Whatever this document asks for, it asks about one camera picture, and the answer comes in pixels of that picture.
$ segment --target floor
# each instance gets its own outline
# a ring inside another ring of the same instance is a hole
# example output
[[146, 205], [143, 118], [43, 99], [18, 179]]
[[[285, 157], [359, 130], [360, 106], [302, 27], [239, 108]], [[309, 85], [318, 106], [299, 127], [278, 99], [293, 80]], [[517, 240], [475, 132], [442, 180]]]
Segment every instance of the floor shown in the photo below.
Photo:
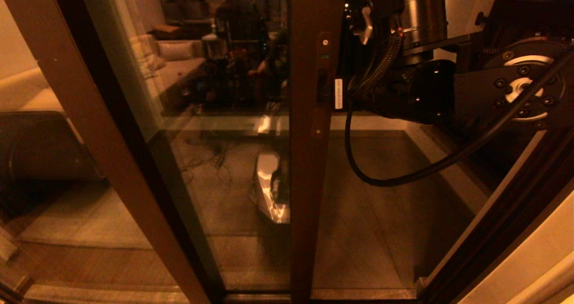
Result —
[[[428, 164], [401, 131], [353, 137], [352, 145], [372, 177], [397, 177]], [[313, 294], [369, 298], [380, 295], [373, 290], [395, 290], [386, 296], [411, 296], [415, 280], [431, 273], [471, 219], [439, 175], [397, 187], [363, 183], [348, 165], [343, 138], [332, 138]]]
[[181, 131], [172, 149], [228, 290], [289, 289], [289, 226], [273, 224], [250, 200], [254, 140], [205, 141]]
[[[180, 132], [172, 142], [230, 290], [289, 288], [289, 226], [272, 224], [248, 197], [263, 146], [236, 139], [208, 144], [193, 131]], [[353, 150], [357, 163], [376, 177], [393, 177], [428, 164], [401, 131], [353, 137]], [[412, 298], [416, 278], [430, 274], [469, 224], [470, 212], [438, 175], [398, 187], [366, 185], [352, 173], [339, 137], [330, 139], [326, 167], [313, 296]], [[25, 241], [19, 247], [9, 265], [27, 272], [36, 284], [177, 290], [150, 249]]]
[[[131, 294], [132, 300], [135, 298], [141, 303], [151, 303], [152, 297], [164, 294], [181, 297], [178, 284], [145, 237], [135, 236], [137, 247], [123, 242], [125, 232], [117, 232], [135, 223], [131, 217], [125, 217], [129, 212], [119, 199], [119, 208], [110, 210], [105, 204], [102, 206], [99, 200], [106, 199], [103, 196], [110, 191], [113, 188], [106, 181], [76, 184], [61, 196], [45, 200], [34, 211], [3, 224], [2, 229], [14, 235], [12, 243], [18, 250], [9, 261], [0, 265], [0, 279], [25, 292], [26, 298], [68, 298], [81, 290]], [[107, 214], [101, 216], [99, 210]], [[119, 222], [121, 229], [111, 230], [113, 228], [107, 223], [110, 216], [123, 216], [109, 220]], [[55, 228], [58, 225], [53, 221], [60, 221], [63, 226]], [[23, 237], [38, 222], [54, 230], [53, 238], [43, 231], [34, 233], [41, 236], [38, 240]], [[109, 242], [82, 241], [85, 234], [82, 230], [86, 228], [101, 235], [98, 239]], [[137, 225], [131, 227], [127, 233], [133, 233], [133, 229], [139, 228]]]

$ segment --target black cable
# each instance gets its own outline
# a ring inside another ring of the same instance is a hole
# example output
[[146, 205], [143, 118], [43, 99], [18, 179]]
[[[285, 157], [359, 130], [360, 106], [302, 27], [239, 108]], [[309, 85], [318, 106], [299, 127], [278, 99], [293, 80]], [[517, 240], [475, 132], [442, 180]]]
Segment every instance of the black cable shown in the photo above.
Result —
[[562, 54], [561, 57], [556, 59], [548, 69], [535, 81], [531, 83], [527, 88], [523, 90], [523, 92], [511, 103], [509, 104], [507, 110], [497, 116], [491, 123], [490, 126], [474, 141], [464, 146], [459, 151], [448, 155], [447, 157], [437, 161], [421, 169], [417, 172], [410, 173], [408, 175], [403, 175], [402, 177], [391, 178], [391, 179], [374, 179], [368, 177], [365, 173], [363, 173], [359, 167], [357, 167], [357, 163], [355, 163], [355, 159], [353, 158], [352, 151], [351, 151], [351, 118], [353, 114], [353, 103], [352, 99], [349, 99], [349, 110], [347, 112], [347, 121], [345, 124], [345, 152], [347, 154], [347, 159], [351, 168], [357, 174], [359, 178], [365, 183], [375, 186], [382, 186], [382, 187], [389, 187], [389, 186], [396, 186], [402, 185], [406, 183], [410, 183], [412, 181], [416, 181], [428, 175], [434, 174], [439, 172], [447, 167], [457, 163], [460, 159], [472, 154], [479, 149], [488, 141], [490, 141], [503, 127], [504, 125], [509, 122], [511, 119], [515, 118], [516, 114], [530, 100], [532, 97], [536, 95], [536, 93], [543, 87], [543, 85], [549, 81], [558, 71], [562, 69], [570, 60], [574, 58], [574, 49], [569, 49], [565, 53]]
[[400, 52], [403, 41], [402, 33], [395, 32], [390, 35], [389, 43], [387, 44], [385, 54], [381, 61], [371, 74], [357, 88], [350, 88], [350, 96], [358, 97], [365, 94], [367, 91], [373, 89], [375, 85], [386, 75], [391, 65], [395, 61]]

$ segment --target wall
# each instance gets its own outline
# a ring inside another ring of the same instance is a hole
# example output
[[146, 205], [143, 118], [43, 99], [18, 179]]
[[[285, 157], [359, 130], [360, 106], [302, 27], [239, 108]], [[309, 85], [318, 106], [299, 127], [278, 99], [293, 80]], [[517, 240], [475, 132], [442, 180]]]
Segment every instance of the wall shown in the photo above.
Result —
[[160, 0], [135, 0], [143, 30], [149, 32], [154, 25], [165, 24]]
[[[484, 12], [484, 15], [488, 16], [492, 4], [494, 4], [494, 0], [445, 0], [448, 38], [480, 32], [483, 27], [474, 24], [476, 15], [479, 12]], [[455, 53], [435, 49], [435, 59], [455, 61], [456, 57]]]
[[38, 67], [4, 0], [0, 0], [0, 79]]
[[574, 192], [459, 304], [535, 304], [574, 282]]

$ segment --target screw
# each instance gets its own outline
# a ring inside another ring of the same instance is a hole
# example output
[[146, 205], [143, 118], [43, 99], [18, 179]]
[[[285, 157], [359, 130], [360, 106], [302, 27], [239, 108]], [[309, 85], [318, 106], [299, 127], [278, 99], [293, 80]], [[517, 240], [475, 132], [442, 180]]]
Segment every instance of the screw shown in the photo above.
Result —
[[495, 87], [505, 87], [506, 86], [506, 79], [500, 78], [494, 82]]
[[544, 120], [540, 120], [539, 122], [535, 122], [535, 128], [538, 130], [543, 130], [546, 128], [547, 124]]
[[509, 59], [513, 58], [513, 57], [514, 57], [514, 52], [513, 52], [513, 51], [506, 51], [506, 52], [504, 52], [504, 53], [502, 54], [502, 58], [505, 59], [505, 60], [507, 60], [507, 61], [508, 61]]
[[551, 96], [547, 96], [547, 97], [544, 97], [542, 99], [542, 103], [545, 106], [551, 106], [552, 104], [554, 104], [554, 102], [556, 102], [556, 101], [554, 100], [554, 97], [551, 97]]
[[556, 81], [557, 81], [558, 77], [556, 77], [556, 75], [553, 75], [553, 77], [551, 77], [546, 84], [547, 85], [553, 85]]
[[531, 71], [531, 68], [528, 65], [524, 65], [518, 68], [518, 74], [520, 75], [527, 75]]
[[530, 113], [530, 111], [526, 108], [522, 108], [519, 112], [518, 112], [518, 116], [519, 117], [525, 117], [528, 116], [528, 114]]
[[502, 99], [498, 99], [498, 100], [494, 101], [494, 106], [497, 108], [502, 108], [502, 107], [506, 106], [506, 101], [502, 100]]

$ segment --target couch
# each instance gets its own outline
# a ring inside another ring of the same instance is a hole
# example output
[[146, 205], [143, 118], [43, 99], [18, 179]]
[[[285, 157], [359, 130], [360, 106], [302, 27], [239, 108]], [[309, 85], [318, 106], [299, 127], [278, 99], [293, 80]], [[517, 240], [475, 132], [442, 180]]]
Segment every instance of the couch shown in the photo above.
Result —
[[141, 35], [130, 43], [152, 101], [163, 115], [180, 112], [189, 103], [193, 79], [205, 75], [202, 42]]

